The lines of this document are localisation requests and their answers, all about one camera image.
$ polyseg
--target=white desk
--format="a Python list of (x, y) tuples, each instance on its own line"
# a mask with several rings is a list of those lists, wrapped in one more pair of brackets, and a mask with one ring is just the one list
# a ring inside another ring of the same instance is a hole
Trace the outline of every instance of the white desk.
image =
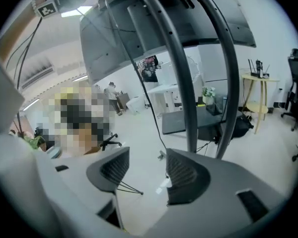
[(159, 85), (151, 90), (147, 91), (148, 94), (163, 93), (165, 101), (168, 103), (169, 112), (174, 112), (174, 101), (172, 92), (178, 90), (178, 85)]

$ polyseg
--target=white floor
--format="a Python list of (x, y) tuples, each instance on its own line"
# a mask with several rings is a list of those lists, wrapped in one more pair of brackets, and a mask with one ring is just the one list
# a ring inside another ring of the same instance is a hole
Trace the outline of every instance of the white floor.
[[(291, 132), (293, 118), (280, 117), (282, 110), (275, 109), (261, 121), (257, 134), (250, 129), (242, 138), (231, 141), (223, 157), (237, 163), (267, 182), (288, 197), (297, 181), (298, 153), (296, 141), (298, 129)], [(130, 112), (116, 117), (114, 133), (124, 146), (130, 147), (130, 167), (123, 181), (143, 191), (144, 195), (118, 191), (119, 208), (125, 229), (133, 235), (143, 235), (167, 209), (165, 160), (157, 157), (164, 147), (159, 139), (151, 110), (134, 116)], [(166, 147), (186, 150), (186, 134), (161, 135)], [(199, 140), (198, 147), (207, 143)], [(217, 146), (211, 143), (206, 156), (214, 157)], [(205, 154), (206, 147), (199, 154)]]

